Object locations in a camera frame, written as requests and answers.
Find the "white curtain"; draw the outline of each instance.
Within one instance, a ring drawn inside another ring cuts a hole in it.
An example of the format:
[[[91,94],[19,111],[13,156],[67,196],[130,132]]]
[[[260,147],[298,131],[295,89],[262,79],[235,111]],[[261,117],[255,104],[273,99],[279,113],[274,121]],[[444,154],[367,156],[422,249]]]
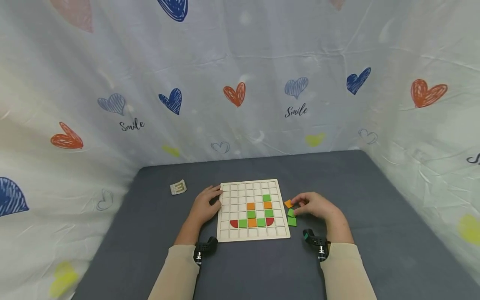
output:
[[[358,147],[480,282],[479,11],[0,0],[2,299],[70,298],[142,167]]]

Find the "wooden puzzle board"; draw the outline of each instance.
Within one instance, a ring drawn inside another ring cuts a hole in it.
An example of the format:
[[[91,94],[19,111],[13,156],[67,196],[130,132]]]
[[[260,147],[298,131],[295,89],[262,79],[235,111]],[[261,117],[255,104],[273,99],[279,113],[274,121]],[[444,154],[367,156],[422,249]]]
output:
[[[290,230],[276,179],[221,184],[219,242],[288,239]]]

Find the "person's right hand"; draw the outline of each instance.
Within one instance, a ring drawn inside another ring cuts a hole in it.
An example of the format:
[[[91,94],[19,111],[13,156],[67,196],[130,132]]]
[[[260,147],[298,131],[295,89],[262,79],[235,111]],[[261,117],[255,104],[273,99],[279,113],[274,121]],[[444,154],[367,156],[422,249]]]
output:
[[[295,215],[311,214],[322,219],[329,219],[330,216],[339,212],[339,209],[330,201],[315,192],[304,192],[298,194],[291,200],[292,204],[299,204],[295,209]]]

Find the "gray tablecloth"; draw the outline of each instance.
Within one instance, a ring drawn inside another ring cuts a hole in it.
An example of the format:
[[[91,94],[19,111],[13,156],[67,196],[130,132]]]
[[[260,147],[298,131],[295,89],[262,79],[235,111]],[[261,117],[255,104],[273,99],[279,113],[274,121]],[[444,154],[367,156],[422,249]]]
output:
[[[473,300],[480,290],[442,242],[362,151],[264,157],[143,168],[74,300],[146,300],[196,195],[221,182],[278,179],[285,200],[317,191],[347,216],[379,300]],[[172,196],[181,179],[187,192]],[[216,235],[217,218],[201,240]],[[221,243],[206,257],[196,300],[323,299],[316,253],[299,217],[291,238]]]

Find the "blue heart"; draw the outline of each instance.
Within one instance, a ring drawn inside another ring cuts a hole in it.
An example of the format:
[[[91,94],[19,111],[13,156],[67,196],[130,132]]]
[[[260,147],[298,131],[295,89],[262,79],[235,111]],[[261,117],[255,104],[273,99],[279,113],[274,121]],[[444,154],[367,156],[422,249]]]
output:
[[[163,10],[177,22],[183,22],[188,12],[188,0],[158,0]]]
[[[289,96],[294,96],[298,100],[300,93],[307,87],[308,78],[300,77],[296,81],[290,79],[285,85],[285,94]]]
[[[226,145],[226,149],[225,149],[225,150],[222,150],[222,146],[223,146],[224,144]],[[220,153],[223,153],[223,154],[227,153],[227,152],[230,150],[230,144],[227,143],[227,142],[221,142],[220,144],[213,143],[213,144],[211,144],[211,147],[212,147],[212,149],[214,149],[215,151],[220,152]]]
[[[367,68],[363,70],[363,72],[358,77],[356,74],[351,74],[349,77],[347,77],[347,90],[349,90],[352,94],[356,95],[365,80],[367,80],[371,71],[371,68]]]
[[[0,216],[28,210],[24,193],[20,187],[6,177],[0,177]]]
[[[110,98],[99,98],[98,105],[106,111],[114,112],[123,116],[123,108],[125,107],[125,98],[120,94],[112,94]]]
[[[181,106],[181,91],[177,88],[174,88],[170,93],[170,99],[165,97],[162,94],[158,94],[158,98],[162,101],[165,106],[170,109],[172,112],[180,115],[180,106]]]

